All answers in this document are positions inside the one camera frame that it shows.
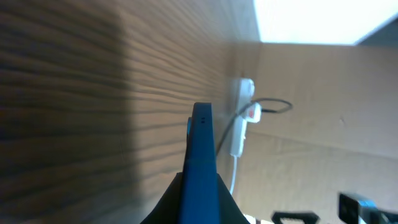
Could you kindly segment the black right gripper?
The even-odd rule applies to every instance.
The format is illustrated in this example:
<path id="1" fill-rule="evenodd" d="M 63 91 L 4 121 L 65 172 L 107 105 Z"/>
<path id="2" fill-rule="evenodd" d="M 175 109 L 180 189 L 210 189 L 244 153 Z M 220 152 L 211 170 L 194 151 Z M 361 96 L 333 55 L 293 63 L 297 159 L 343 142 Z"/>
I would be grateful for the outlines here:
<path id="1" fill-rule="evenodd" d="M 397 212 L 380 210 L 366 197 L 340 192 L 338 199 L 338 216 L 346 224 L 397 224 Z M 320 217 L 313 212 L 274 212 L 271 217 L 275 224 L 282 224 L 282 219 L 317 224 Z"/>

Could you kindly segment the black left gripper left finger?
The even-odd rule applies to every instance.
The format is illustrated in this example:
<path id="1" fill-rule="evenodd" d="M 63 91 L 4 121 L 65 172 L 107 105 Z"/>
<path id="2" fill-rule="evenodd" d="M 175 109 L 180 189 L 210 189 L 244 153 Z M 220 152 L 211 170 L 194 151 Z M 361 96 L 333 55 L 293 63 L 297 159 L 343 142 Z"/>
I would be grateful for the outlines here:
<path id="1" fill-rule="evenodd" d="M 181 172 L 177 173 L 154 209 L 141 224 L 177 224 L 182 186 Z"/>

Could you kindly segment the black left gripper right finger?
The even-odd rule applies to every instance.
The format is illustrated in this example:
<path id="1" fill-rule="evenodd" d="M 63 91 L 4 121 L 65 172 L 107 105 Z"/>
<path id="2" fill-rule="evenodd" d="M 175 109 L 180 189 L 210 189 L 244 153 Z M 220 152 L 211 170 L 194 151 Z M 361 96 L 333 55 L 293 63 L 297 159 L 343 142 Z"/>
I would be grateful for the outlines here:
<path id="1" fill-rule="evenodd" d="M 217 174 L 218 196 L 220 203 L 221 224 L 249 224 L 246 217 L 240 211 L 222 178 Z"/>

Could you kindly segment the blue Galaxy smartphone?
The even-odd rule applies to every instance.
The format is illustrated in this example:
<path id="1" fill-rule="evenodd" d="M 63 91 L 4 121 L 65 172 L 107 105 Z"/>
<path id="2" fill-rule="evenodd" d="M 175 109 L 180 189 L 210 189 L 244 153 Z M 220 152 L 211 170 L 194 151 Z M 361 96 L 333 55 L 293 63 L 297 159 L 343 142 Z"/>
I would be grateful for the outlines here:
<path id="1" fill-rule="evenodd" d="M 220 222 L 211 103 L 195 103 L 187 124 L 187 148 L 177 223 Z"/>

